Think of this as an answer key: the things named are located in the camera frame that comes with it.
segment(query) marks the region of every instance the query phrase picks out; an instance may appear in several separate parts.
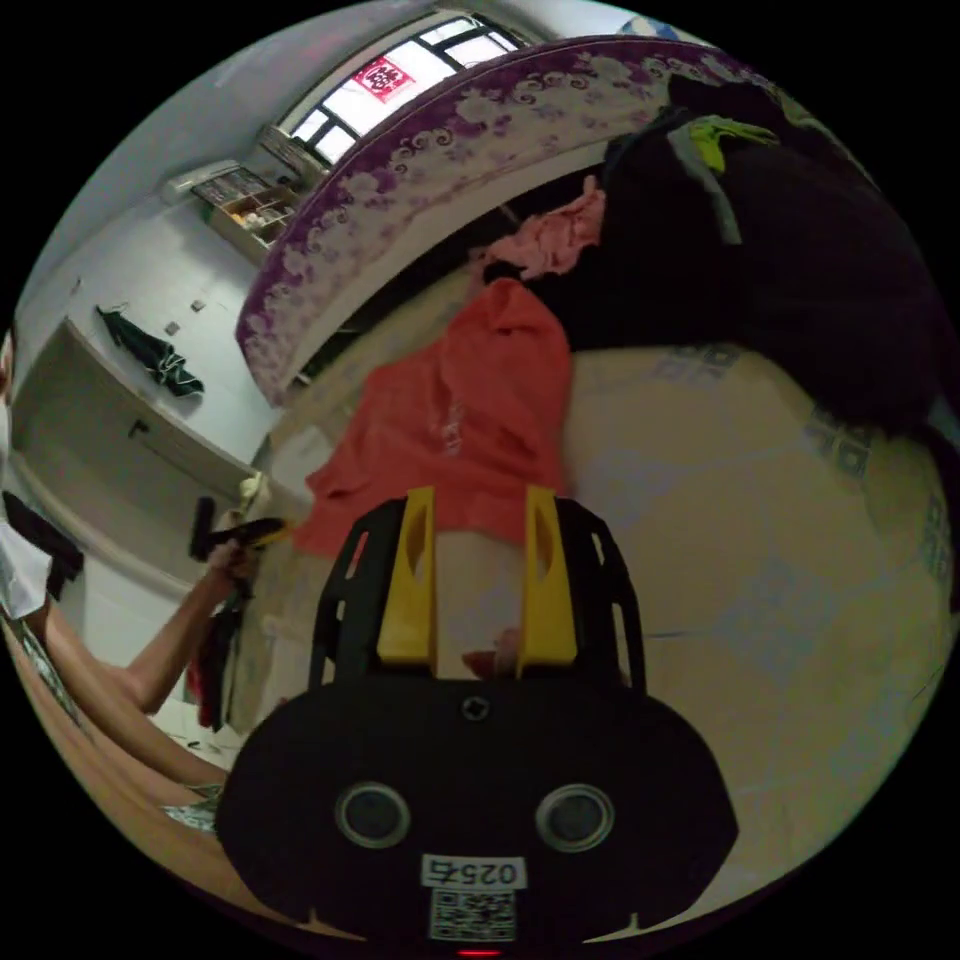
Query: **green cloth hanging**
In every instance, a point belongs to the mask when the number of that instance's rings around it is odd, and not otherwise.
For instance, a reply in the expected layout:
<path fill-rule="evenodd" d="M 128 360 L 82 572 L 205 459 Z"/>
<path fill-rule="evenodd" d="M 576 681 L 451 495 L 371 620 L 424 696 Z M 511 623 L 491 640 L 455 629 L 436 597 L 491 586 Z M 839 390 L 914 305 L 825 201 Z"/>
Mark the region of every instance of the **green cloth hanging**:
<path fill-rule="evenodd" d="M 172 344 L 141 330 L 119 310 L 96 309 L 107 325 L 113 342 L 136 358 L 155 383 L 166 387 L 175 397 L 189 397 L 204 392 L 203 383 L 186 369 L 184 365 L 187 361 L 173 349 Z"/>

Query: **black tool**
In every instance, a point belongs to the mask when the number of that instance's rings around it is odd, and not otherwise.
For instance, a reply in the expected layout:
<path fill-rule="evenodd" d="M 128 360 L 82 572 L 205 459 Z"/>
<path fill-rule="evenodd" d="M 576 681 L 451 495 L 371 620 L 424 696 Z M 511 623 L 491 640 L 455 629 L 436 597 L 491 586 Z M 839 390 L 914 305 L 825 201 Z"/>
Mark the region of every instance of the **black tool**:
<path fill-rule="evenodd" d="M 229 530 L 214 531 L 216 510 L 217 505 L 212 497 L 201 497 L 197 501 L 197 512 L 190 536 L 190 556 L 198 563 L 206 563 L 217 547 L 231 540 L 235 540 L 241 547 L 260 547 L 282 539 L 293 529 L 285 520 L 264 517 L 261 520 L 238 524 Z"/>

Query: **purple floral bedsheet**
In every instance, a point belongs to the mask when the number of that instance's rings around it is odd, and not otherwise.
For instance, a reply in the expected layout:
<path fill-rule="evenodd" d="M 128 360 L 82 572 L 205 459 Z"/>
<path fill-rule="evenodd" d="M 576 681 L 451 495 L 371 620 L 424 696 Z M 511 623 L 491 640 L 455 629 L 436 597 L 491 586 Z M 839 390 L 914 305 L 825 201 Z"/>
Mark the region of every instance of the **purple floral bedsheet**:
<path fill-rule="evenodd" d="M 641 129 L 668 102 L 674 74 L 716 87 L 762 86 L 797 122 L 816 123 L 721 51 L 651 37 L 566 40 L 457 74 L 359 141 L 271 250 L 236 329 L 264 396 L 284 403 L 295 355 L 313 325 L 365 268 L 404 242 L 423 211 L 549 157 Z M 428 239 L 433 245 L 444 236 Z M 316 350 L 323 338 L 314 337 Z"/>

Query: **window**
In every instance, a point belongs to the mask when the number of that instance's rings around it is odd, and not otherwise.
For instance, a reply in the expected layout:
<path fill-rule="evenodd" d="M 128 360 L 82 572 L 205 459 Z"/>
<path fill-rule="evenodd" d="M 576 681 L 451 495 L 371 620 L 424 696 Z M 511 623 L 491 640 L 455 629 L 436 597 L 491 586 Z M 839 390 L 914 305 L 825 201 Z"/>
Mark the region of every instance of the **window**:
<path fill-rule="evenodd" d="M 483 17 L 452 17 L 414 34 L 341 81 L 292 135 L 332 167 L 357 140 L 441 80 L 527 45 Z"/>

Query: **orange cloth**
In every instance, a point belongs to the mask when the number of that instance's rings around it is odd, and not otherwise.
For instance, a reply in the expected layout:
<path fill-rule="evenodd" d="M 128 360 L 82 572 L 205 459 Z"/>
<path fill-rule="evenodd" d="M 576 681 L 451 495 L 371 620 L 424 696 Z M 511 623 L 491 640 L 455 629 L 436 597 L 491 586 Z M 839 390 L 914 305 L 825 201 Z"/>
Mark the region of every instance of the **orange cloth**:
<path fill-rule="evenodd" d="M 524 542 L 530 484 L 566 493 L 572 363 L 563 329 L 521 283 L 498 280 L 413 356 L 375 370 L 329 462 L 307 479 L 295 546 L 335 556 L 354 522 L 435 488 L 437 530 Z"/>

